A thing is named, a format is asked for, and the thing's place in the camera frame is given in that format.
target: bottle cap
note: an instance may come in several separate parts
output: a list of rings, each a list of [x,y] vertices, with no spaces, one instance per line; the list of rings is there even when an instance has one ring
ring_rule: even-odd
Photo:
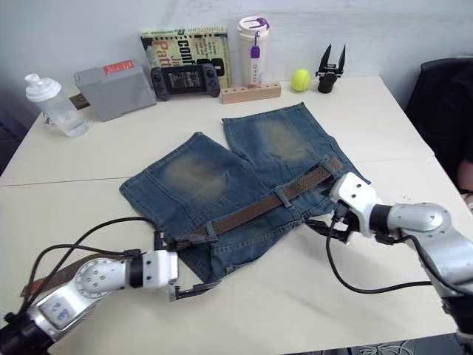
[[[241,36],[254,38],[256,32],[259,32],[259,37],[264,38],[269,33],[269,23],[263,17],[250,16],[242,18],[237,29]]]
[[[61,91],[61,85],[57,81],[40,78],[38,74],[29,74],[24,80],[28,83],[27,99],[32,102],[54,98]]]

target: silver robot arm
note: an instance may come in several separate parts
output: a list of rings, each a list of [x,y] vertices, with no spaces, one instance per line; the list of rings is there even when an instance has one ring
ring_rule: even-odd
[[[157,289],[174,284],[177,265],[177,253],[166,250],[149,251],[132,260],[90,260],[66,285],[32,305],[27,314],[57,342],[114,291],[128,287]]]
[[[449,212],[434,203],[384,205],[374,188],[351,172],[337,181],[330,198],[349,208],[365,237],[385,242],[409,236],[406,243],[419,252],[443,309],[472,351],[473,242],[454,228]]]
[[[174,251],[154,250],[127,260],[90,260],[72,280],[26,312],[5,317],[8,324],[0,329],[0,355],[47,354],[48,347],[65,337],[101,300],[117,290],[169,286],[171,300],[198,294],[194,289],[179,291],[178,286],[173,286],[177,278]]]

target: white wall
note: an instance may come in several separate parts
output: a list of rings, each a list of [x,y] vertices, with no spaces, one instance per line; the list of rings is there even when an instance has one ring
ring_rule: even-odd
[[[315,72],[329,42],[333,61],[346,43],[346,76],[381,75],[401,106],[421,63],[473,53],[469,0],[0,0],[0,105],[29,126],[37,111],[24,99],[26,74],[73,93],[75,71],[128,58],[146,64],[139,33],[152,29],[228,25],[237,82],[234,28],[255,13],[271,24],[267,80]]]

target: denim shorts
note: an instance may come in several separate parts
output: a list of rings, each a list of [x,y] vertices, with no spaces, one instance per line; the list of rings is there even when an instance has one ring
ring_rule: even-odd
[[[262,256],[282,235],[309,217],[330,213],[327,197],[346,172],[361,177],[336,140],[317,123],[303,103],[244,118],[223,119],[231,150],[197,132],[120,187],[131,205],[151,218],[172,242],[203,226],[212,236],[180,252],[203,282],[222,279]],[[343,169],[328,163],[338,158]],[[334,177],[288,200],[282,190],[317,166]],[[283,205],[216,236],[212,223],[270,194]]]

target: gray plastic box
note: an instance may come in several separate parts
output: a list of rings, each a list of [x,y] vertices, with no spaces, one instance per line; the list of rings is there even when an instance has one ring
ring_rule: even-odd
[[[156,104],[145,72],[136,60],[74,74],[75,85],[102,121]]]

